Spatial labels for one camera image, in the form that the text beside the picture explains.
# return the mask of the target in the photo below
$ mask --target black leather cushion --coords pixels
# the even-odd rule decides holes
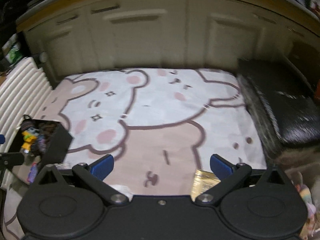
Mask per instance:
[[[239,73],[253,85],[284,146],[319,144],[320,109],[313,103],[309,88],[288,67],[240,60]]]

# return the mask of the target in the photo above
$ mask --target round disc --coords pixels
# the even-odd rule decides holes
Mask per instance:
[[[67,239],[92,228],[103,211],[102,200],[86,189],[47,184],[26,194],[17,217],[24,231]]]
[[[289,237],[307,219],[298,192],[276,183],[233,191],[222,200],[220,210],[237,232],[250,238]]]

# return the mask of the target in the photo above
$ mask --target pink cheek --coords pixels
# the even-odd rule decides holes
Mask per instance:
[[[101,84],[101,86],[99,87],[99,91],[104,91],[106,90],[108,87],[110,86],[109,82],[104,82]]]
[[[107,144],[111,142],[114,137],[116,137],[116,130],[109,129],[98,134],[97,142],[100,144]]]
[[[161,76],[161,77],[164,77],[167,75],[164,69],[158,69],[157,72],[158,72],[158,76]]]
[[[127,77],[127,82],[129,84],[133,84],[133,85],[139,84],[140,83],[140,78],[137,77],[137,76]]]
[[[81,133],[85,129],[86,124],[87,124],[87,120],[81,120],[79,123],[77,123],[75,128],[75,134]]]
[[[178,92],[174,93],[174,98],[179,101],[186,101],[186,98],[182,93],[178,93]]]

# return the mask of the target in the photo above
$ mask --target clutter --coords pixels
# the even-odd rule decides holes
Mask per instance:
[[[30,168],[30,172],[28,174],[27,182],[28,183],[33,183],[37,174],[38,174],[38,168],[37,168],[38,163],[33,162]]]
[[[320,0],[310,0],[309,10],[320,18]]]
[[[303,184],[301,172],[292,173],[291,180],[308,209],[308,220],[300,233],[300,237],[303,240],[314,239],[315,234],[320,231],[320,212],[317,211],[316,206],[313,204],[309,187]]]
[[[23,58],[20,52],[20,47],[21,45],[18,42],[18,36],[16,33],[3,45],[3,54],[10,64],[15,65]]]
[[[42,156],[46,152],[47,145],[56,127],[57,122],[54,121],[43,122],[36,127],[32,118],[24,115],[24,121],[20,128],[24,140],[21,152],[32,156]]]

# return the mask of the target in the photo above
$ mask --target black storage box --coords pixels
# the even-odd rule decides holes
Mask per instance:
[[[37,126],[41,123],[47,122],[46,120],[37,120],[37,119],[32,119],[32,120],[35,122]],[[62,124],[60,122],[56,122],[56,123],[58,123],[57,127],[55,128],[51,136],[51,139],[49,141],[49,144],[47,145],[47,151],[41,158],[41,164],[39,166],[39,170],[41,170],[47,164],[62,163],[64,158],[67,155],[71,141],[73,140],[73,137],[62,126]],[[19,130],[8,152],[9,153],[19,152],[23,143],[24,143],[23,135]]]

